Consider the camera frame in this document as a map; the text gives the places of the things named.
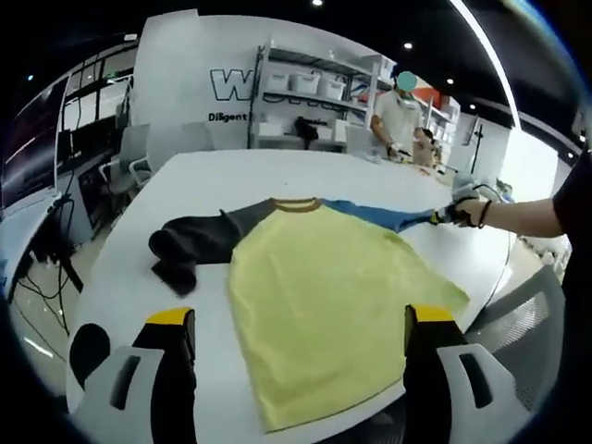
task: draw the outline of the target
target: computer screen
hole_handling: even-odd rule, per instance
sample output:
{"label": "computer screen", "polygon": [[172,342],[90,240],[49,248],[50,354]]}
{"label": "computer screen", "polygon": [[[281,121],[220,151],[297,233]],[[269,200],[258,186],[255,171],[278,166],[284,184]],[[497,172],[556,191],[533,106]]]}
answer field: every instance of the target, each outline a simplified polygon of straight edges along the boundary
{"label": "computer screen", "polygon": [[113,150],[120,143],[115,116],[102,118],[72,131],[72,151],[85,158]]}
{"label": "computer screen", "polygon": [[56,149],[55,161],[58,164],[67,162],[72,157],[72,133],[69,129],[59,131],[57,134]]}
{"label": "computer screen", "polygon": [[68,78],[45,89],[13,119],[3,146],[2,207],[54,186],[57,122]]}

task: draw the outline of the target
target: white wall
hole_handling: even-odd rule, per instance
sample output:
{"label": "white wall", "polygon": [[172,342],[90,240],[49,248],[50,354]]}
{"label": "white wall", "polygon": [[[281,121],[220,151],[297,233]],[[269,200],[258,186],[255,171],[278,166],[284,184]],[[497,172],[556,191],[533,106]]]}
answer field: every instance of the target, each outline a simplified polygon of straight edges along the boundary
{"label": "white wall", "polygon": [[513,129],[499,178],[512,186],[515,201],[550,197],[557,172],[557,151],[530,134]]}
{"label": "white wall", "polygon": [[[470,145],[463,145],[464,134],[473,119],[473,116],[461,113],[457,124],[448,165],[459,171],[470,170],[475,154],[476,138],[472,140]],[[506,155],[510,130],[483,118],[480,118],[479,122],[483,124],[483,139],[481,139],[479,156],[475,165],[475,177],[478,179],[498,178]]]}
{"label": "white wall", "polygon": [[[331,50],[342,59],[376,54],[330,32],[271,18],[199,17],[196,10],[148,18],[134,69],[133,123],[208,121],[216,149],[244,148],[256,50],[270,38],[319,55]],[[229,75],[243,81],[215,90]],[[235,119],[210,122],[216,113]]]}

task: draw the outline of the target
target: blue sleeve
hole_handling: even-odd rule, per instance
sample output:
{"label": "blue sleeve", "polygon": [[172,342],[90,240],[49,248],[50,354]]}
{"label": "blue sleeve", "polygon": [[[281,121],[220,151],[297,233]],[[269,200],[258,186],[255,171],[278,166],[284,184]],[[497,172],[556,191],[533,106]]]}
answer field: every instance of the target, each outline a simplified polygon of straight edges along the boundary
{"label": "blue sleeve", "polygon": [[414,225],[429,222],[434,210],[421,213],[403,213],[402,211],[375,208],[372,206],[359,206],[350,201],[323,201],[323,203],[344,215],[356,216],[366,222],[400,233]]}

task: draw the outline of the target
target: black cloth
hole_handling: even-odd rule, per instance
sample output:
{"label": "black cloth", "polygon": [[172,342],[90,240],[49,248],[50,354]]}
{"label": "black cloth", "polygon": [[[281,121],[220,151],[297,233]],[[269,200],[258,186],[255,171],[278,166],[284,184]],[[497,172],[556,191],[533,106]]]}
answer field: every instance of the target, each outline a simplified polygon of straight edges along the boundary
{"label": "black cloth", "polygon": [[272,199],[209,217],[180,217],[166,222],[149,239],[158,262],[152,270],[179,296],[197,285],[195,266],[228,264],[232,250],[275,210]]}
{"label": "black cloth", "polygon": [[592,412],[592,157],[582,153],[553,198],[555,214],[572,244],[563,279],[565,324],[557,383],[540,413],[516,443],[589,441]]}

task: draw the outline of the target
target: black sleeve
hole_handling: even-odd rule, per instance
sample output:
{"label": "black sleeve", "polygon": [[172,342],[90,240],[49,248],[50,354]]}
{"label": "black sleeve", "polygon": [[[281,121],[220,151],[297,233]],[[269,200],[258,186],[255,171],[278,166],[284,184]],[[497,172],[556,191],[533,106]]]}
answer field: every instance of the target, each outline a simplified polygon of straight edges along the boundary
{"label": "black sleeve", "polygon": [[561,227],[575,247],[587,239],[592,227],[592,156],[584,151],[563,186],[553,197]]}

